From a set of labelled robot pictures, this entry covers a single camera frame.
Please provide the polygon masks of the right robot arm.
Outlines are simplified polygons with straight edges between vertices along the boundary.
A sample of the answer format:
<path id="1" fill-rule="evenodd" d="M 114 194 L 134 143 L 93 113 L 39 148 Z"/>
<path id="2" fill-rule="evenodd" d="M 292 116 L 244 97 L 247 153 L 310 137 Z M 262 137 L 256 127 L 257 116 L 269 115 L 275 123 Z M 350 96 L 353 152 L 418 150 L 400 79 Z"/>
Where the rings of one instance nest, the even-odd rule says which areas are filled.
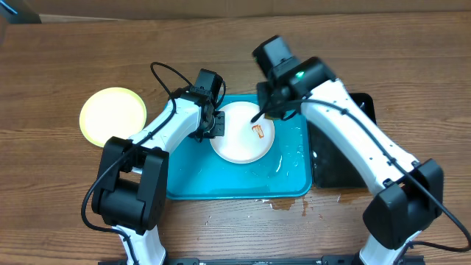
<path id="1" fill-rule="evenodd" d="M 343 82 L 318 57 L 254 57 L 266 77 L 257 85 L 261 114 L 289 110 L 319 128 L 351 162 L 373 200 L 363 214 L 370 235 L 355 264 L 398 264 L 416 237 L 445 211 L 444 172 L 396 145 L 354 103 Z"/>

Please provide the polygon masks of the yellow-green plate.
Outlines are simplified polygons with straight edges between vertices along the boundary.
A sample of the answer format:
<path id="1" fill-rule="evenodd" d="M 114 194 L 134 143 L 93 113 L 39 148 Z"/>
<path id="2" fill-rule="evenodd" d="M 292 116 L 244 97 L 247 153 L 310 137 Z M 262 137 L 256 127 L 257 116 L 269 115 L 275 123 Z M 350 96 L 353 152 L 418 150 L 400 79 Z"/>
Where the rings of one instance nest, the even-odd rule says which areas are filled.
<path id="1" fill-rule="evenodd" d="M 146 117 L 146 105 L 139 95 L 127 88 L 111 87 L 85 102 L 79 127 L 89 142 L 103 147 L 112 136 L 127 139 L 142 131 Z"/>

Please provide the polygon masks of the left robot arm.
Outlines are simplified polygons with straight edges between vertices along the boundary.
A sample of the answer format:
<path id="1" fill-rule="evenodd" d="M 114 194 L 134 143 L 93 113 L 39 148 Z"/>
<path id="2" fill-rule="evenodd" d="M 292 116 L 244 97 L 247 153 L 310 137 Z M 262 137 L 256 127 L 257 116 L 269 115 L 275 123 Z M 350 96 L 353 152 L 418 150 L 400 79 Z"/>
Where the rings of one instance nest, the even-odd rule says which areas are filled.
<path id="1" fill-rule="evenodd" d="M 127 264 L 164 264 L 157 224 L 166 202 L 171 153 L 187 137 L 222 136 L 219 87 L 170 93 L 163 112 L 128 139 L 110 138 L 83 205 L 103 218 L 99 231 L 119 235 Z"/>

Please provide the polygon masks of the white plate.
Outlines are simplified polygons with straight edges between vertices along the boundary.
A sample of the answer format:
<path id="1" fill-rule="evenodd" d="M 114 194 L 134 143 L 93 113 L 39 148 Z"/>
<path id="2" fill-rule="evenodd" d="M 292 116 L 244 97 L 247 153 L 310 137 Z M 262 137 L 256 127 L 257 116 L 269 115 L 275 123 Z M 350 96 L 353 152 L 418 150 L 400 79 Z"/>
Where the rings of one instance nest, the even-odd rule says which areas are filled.
<path id="1" fill-rule="evenodd" d="M 224 135 L 210 139 L 217 155 L 231 163 L 251 163 L 271 149 L 275 125 L 264 116 L 251 122 L 259 111 L 259 106 L 252 102 L 232 102 L 222 108 Z"/>

